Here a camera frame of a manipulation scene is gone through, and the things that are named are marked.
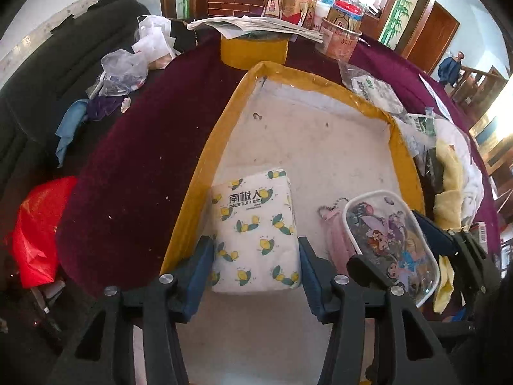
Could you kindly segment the clear plastic bag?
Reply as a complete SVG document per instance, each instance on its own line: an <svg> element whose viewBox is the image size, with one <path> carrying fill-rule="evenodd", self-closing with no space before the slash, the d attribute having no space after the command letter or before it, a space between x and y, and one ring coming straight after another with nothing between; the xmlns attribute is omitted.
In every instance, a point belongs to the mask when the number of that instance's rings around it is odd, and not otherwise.
<svg viewBox="0 0 513 385"><path fill-rule="evenodd" d="M101 59L104 70L103 86L99 92L105 97L120 97L142 87L149 73L148 62L142 53L116 50Z"/></svg>

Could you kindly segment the green print wet wipe packet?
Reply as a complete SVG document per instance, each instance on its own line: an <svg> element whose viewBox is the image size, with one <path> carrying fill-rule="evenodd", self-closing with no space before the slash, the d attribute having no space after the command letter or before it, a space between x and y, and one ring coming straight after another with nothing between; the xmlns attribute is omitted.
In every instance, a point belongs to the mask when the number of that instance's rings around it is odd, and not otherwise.
<svg viewBox="0 0 513 385"><path fill-rule="evenodd" d="M347 89L391 115L403 116L406 114L406 109L387 82L342 60L338 61L338 66L342 83Z"/></svg>

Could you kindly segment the stack of newspapers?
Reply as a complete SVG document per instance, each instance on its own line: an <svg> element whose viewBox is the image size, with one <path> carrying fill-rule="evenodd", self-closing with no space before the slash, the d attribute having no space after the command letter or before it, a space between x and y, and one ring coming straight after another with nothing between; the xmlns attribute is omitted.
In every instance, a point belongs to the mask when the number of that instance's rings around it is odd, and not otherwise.
<svg viewBox="0 0 513 385"><path fill-rule="evenodd" d="M214 28L228 40L254 33L274 33L297 35L316 43L323 41L320 31L308 30L275 17L209 17L186 23L188 30L203 26Z"/></svg>

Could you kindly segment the lemon print tissue pack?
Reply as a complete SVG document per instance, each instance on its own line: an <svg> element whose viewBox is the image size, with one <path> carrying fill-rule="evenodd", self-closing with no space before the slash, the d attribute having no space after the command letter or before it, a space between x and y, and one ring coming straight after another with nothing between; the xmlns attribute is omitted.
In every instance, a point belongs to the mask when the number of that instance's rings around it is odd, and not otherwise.
<svg viewBox="0 0 513 385"><path fill-rule="evenodd" d="M284 169L214 186L210 215L215 243L210 276L214 292L250 295L300 285L296 219Z"/></svg>

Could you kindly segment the blue cloth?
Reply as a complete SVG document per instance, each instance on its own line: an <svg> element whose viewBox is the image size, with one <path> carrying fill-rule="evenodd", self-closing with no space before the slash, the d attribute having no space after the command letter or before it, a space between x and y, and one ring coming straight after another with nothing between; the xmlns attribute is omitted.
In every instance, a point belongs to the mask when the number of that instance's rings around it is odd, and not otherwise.
<svg viewBox="0 0 513 385"><path fill-rule="evenodd" d="M55 135L59 138L56 146L56 159L58 167L62 168L67 149L74 139L78 127L87 119L87 106L89 101L79 99L71 104L63 115Z"/></svg>

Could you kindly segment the person in blue jacket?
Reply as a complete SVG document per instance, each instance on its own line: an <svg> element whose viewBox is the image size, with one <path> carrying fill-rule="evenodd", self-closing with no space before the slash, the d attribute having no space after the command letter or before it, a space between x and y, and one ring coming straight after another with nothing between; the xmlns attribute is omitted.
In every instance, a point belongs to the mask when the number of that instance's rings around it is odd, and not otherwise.
<svg viewBox="0 0 513 385"><path fill-rule="evenodd" d="M445 58L440 65L438 65L437 76L438 82L445 87L447 84L454 86L460 74L462 61L465 58L463 52L458 51L456 56L449 56Z"/></svg>

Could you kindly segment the clear plastic snack tub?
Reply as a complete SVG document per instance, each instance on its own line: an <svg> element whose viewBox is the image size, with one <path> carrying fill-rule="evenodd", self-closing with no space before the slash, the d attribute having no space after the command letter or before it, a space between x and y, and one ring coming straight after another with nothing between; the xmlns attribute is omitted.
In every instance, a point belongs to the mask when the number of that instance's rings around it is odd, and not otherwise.
<svg viewBox="0 0 513 385"><path fill-rule="evenodd" d="M315 50L329 58L345 62L351 58L362 35L361 32L350 31L331 23L325 17L321 22L320 33L323 40L315 45Z"/></svg>

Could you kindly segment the pink keychain pouch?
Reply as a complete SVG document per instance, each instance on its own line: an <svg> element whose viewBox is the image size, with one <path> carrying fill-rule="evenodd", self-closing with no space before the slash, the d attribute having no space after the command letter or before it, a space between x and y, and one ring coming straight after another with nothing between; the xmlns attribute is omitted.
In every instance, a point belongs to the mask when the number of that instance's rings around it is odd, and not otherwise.
<svg viewBox="0 0 513 385"><path fill-rule="evenodd" d="M348 201L348 198L342 196L333 205L321 206L317 210L325 229L327 250L331 262L338 274L346 276L348 275L347 263L355 254L355 249L343 226L345 220L342 218L342 211Z"/></svg>

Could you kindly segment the maroon tablecloth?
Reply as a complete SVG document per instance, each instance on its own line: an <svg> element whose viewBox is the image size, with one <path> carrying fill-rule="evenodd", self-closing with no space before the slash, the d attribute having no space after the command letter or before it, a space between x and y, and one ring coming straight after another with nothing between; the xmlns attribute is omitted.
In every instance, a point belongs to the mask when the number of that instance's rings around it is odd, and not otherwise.
<svg viewBox="0 0 513 385"><path fill-rule="evenodd" d="M312 43L290 44L282 66L342 86L335 60ZM220 59L207 36L147 83L81 169L56 232L59 262L86 293L143 287L161 271L204 146L248 71ZM417 173L424 213L435 192Z"/></svg>

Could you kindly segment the red plastic bag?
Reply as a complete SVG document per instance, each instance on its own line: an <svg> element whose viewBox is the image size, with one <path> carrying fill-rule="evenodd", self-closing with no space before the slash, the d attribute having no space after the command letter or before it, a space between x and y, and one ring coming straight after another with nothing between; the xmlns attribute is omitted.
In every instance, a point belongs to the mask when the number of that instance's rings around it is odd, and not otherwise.
<svg viewBox="0 0 513 385"><path fill-rule="evenodd" d="M36 186L17 211L11 255L23 288L55 281L56 230L77 178L67 176Z"/></svg>

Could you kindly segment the yellow tape roll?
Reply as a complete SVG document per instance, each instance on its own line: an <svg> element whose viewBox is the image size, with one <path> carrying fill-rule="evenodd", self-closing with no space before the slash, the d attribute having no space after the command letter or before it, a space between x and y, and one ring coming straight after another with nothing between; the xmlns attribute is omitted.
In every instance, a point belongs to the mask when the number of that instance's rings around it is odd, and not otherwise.
<svg viewBox="0 0 513 385"><path fill-rule="evenodd" d="M285 64L288 56L289 37L232 38L220 41L220 59L230 66L248 71L260 62Z"/></svg>

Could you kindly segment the cartoon print clear pouch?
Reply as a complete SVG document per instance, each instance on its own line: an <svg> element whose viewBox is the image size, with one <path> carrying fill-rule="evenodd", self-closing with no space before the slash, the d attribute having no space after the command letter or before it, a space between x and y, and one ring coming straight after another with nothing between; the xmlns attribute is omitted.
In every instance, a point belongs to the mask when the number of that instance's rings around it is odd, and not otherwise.
<svg viewBox="0 0 513 385"><path fill-rule="evenodd" d="M438 263L401 196L375 190L348 200L342 209L342 226L355 252L402 286L418 308L435 293Z"/></svg>

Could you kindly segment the yellow terry towel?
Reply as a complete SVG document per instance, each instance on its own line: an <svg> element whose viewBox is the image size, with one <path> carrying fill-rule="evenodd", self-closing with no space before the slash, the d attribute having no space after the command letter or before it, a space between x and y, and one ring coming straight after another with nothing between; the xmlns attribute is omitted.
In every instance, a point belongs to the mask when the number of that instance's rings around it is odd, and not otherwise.
<svg viewBox="0 0 513 385"><path fill-rule="evenodd" d="M462 225L463 166L456 151L442 139L436 140L436 158L442 164L442 193L436 194L433 208L435 223L442 230L459 230ZM438 258L440 281L433 304L441 315L448 306L454 291L455 271L448 256Z"/></svg>

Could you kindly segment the dark sofa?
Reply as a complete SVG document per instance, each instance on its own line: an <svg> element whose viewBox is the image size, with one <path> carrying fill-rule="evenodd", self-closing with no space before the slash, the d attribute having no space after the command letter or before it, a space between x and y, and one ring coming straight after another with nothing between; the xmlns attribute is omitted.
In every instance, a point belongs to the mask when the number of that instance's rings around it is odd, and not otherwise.
<svg viewBox="0 0 513 385"><path fill-rule="evenodd" d="M137 17L149 10L137 0L99 0L79 17L69 16L1 88L1 189L23 162L56 161L55 132L71 103L102 71L101 58L128 50Z"/></svg>

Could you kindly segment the yellow padded envelope tray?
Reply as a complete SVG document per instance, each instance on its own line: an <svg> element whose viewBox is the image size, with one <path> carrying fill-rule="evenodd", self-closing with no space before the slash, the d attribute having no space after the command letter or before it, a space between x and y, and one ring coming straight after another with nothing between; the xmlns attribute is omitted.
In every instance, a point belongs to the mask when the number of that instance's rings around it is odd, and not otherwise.
<svg viewBox="0 0 513 385"><path fill-rule="evenodd" d="M248 71L199 157L163 262L170 270L209 228L210 189L281 168L290 179L298 233L327 254L318 209L373 190L424 208L415 164L394 119L325 78L274 63ZM331 329L304 291L206 292L178 330L194 384L314 384Z"/></svg>

